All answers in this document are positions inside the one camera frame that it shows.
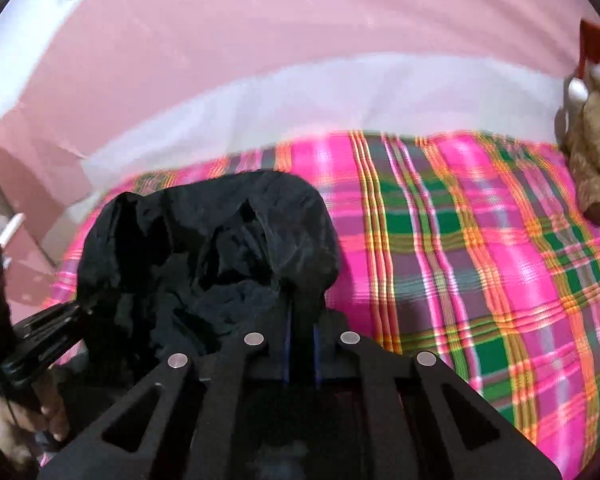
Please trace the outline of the person's left hand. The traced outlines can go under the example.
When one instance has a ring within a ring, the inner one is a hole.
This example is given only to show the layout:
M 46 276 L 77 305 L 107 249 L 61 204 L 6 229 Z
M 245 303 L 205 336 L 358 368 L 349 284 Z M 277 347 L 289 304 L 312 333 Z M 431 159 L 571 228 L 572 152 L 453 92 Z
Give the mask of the person's left hand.
M 69 433 L 56 368 L 46 370 L 33 384 L 33 391 L 40 401 L 37 411 L 0 398 L 0 451 L 18 472 L 25 472 L 38 463 L 33 452 L 35 434 L 49 432 L 56 442 L 61 442 Z

